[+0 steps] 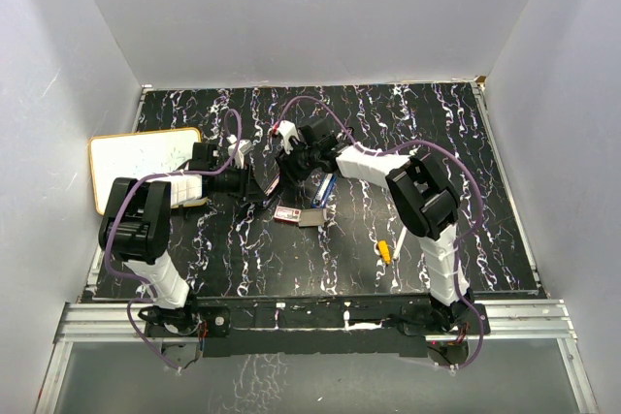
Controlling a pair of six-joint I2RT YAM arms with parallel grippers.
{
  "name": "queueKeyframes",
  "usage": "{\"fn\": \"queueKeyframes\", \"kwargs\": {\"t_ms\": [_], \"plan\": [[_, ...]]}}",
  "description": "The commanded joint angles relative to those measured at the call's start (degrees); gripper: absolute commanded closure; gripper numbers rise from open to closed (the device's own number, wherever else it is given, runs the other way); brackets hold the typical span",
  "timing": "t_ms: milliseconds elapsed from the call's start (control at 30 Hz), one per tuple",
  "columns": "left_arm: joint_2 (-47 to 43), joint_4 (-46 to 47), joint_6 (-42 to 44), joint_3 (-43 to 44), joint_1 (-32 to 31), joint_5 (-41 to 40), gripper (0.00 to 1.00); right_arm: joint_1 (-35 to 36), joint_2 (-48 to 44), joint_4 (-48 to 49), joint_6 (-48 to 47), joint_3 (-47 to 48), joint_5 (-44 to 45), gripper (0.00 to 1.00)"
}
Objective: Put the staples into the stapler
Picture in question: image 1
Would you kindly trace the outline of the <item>red staple box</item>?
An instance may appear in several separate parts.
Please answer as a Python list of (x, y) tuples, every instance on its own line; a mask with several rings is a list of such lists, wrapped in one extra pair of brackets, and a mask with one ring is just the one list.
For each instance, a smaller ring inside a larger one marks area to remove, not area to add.
[(301, 219), (301, 214), (302, 211), (298, 208), (277, 206), (273, 218), (277, 222), (298, 224)]

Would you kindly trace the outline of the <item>grey staple box tray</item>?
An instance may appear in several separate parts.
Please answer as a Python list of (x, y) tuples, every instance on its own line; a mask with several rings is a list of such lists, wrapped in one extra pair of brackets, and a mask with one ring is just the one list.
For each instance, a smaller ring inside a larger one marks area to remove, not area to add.
[(325, 208), (304, 209), (300, 213), (298, 226), (300, 228), (320, 227), (327, 221), (327, 210)]

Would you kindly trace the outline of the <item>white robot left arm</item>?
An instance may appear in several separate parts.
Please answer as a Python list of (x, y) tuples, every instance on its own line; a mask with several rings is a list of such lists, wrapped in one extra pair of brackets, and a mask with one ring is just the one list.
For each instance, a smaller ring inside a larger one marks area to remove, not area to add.
[(172, 210), (219, 193), (245, 203), (266, 199), (247, 158), (252, 142), (228, 142), (223, 164), (216, 144), (195, 143), (190, 159), (175, 171), (116, 178), (105, 208), (98, 239), (106, 268), (113, 272), (112, 261), (122, 263), (128, 271), (115, 274), (140, 281), (150, 298), (139, 317), (171, 333), (194, 334), (201, 323), (196, 298), (168, 252)]

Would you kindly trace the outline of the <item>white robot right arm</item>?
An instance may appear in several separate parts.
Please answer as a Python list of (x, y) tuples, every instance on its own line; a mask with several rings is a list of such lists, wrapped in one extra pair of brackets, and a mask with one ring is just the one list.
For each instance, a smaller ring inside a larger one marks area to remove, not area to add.
[(281, 143), (277, 163), (282, 183), (302, 182), (320, 170), (387, 190), (403, 226), (418, 238), (423, 252), (434, 325), (452, 334), (466, 324), (462, 299), (470, 284), (457, 262), (459, 196), (431, 154), (382, 155), (347, 142), (322, 118), (302, 127), (283, 120), (273, 135)]

